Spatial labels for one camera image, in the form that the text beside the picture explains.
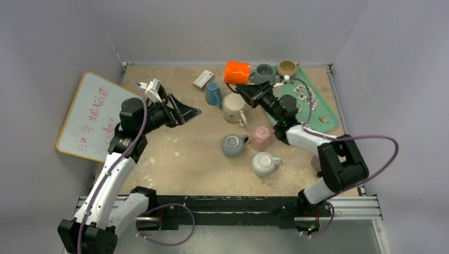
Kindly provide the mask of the grey mug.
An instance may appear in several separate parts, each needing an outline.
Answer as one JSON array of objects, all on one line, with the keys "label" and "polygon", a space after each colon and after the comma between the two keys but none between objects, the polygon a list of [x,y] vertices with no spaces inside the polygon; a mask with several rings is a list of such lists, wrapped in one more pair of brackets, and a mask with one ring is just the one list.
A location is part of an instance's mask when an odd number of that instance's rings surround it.
[{"label": "grey mug", "polygon": [[249,82],[253,85],[272,83],[275,79],[275,70],[269,64],[260,64],[250,70]]}]

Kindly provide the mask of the cream white mug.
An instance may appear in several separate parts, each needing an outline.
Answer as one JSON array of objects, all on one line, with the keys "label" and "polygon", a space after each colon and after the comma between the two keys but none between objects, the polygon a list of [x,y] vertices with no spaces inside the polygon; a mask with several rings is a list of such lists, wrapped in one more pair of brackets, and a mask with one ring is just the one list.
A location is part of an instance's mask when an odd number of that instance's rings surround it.
[{"label": "cream white mug", "polygon": [[226,95],[222,101],[223,118],[227,123],[239,124],[242,128],[247,125],[244,113],[246,102],[235,93]]}]

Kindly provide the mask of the orange mug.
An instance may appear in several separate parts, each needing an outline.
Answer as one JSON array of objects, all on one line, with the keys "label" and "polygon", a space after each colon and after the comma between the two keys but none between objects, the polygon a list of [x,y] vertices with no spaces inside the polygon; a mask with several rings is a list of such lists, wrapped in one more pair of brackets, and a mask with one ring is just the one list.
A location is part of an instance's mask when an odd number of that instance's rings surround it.
[{"label": "orange mug", "polygon": [[246,85],[250,78],[250,64],[246,62],[228,61],[226,63],[223,81],[227,84]]}]

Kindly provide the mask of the blue mug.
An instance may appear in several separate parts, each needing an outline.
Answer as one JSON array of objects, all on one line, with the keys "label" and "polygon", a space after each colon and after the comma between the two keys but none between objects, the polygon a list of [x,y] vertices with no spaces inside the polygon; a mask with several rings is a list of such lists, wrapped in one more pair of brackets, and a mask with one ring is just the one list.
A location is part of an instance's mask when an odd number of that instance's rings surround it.
[{"label": "blue mug", "polygon": [[222,95],[219,85],[216,82],[209,82],[205,89],[205,100],[209,105],[222,108]]}]

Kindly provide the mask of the tan brown round mug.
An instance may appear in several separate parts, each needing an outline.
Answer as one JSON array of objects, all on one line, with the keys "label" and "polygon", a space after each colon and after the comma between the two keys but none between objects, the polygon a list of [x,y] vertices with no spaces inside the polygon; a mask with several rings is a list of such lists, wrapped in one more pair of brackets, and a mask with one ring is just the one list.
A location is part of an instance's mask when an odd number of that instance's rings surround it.
[{"label": "tan brown round mug", "polygon": [[283,60],[276,67],[276,74],[279,76],[288,75],[290,77],[295,77],[298,71],[299,62],[291,60]]}]

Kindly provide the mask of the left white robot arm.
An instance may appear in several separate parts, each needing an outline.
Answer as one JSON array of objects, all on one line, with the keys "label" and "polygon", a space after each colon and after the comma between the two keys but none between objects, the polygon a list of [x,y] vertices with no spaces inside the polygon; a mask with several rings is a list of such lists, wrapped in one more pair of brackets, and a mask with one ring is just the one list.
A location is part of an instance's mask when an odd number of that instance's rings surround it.
[{"label": "left white robot arm", "polygon": [[142,98],[130,98],[121,105],[120,122],[114,129],[102,177],[71,220],[61,220],[57,232],[68,253],[113,253],[118,237],[138,215],[163,216],[174,203],[160,205],[154,189],[135,187],[125,203],[114,202],[128,175],[143,153],[146,134],[165,125],[174,128],[201,114],[201,110],[179,102],[168,94],[166,102],[151,105]]}]

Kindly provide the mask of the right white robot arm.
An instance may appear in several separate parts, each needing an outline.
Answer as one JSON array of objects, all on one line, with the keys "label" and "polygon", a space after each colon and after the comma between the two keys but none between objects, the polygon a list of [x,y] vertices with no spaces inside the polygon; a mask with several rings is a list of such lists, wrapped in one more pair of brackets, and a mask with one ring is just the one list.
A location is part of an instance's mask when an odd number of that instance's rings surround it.
[{"label": "right white robot arm", "polygon": [[368,167],[350,135],[326,136],[300,123],[297,100],[291,95],[274,96],[273,85],[236,85],[236,92],[253,108],[260,106],[276,122],[274,134],[285,144],[297,146],[316,155],[321,178],[298,193],[297,208],[303,215],[317,210],[318,204],[353,188],[369,176]]}]

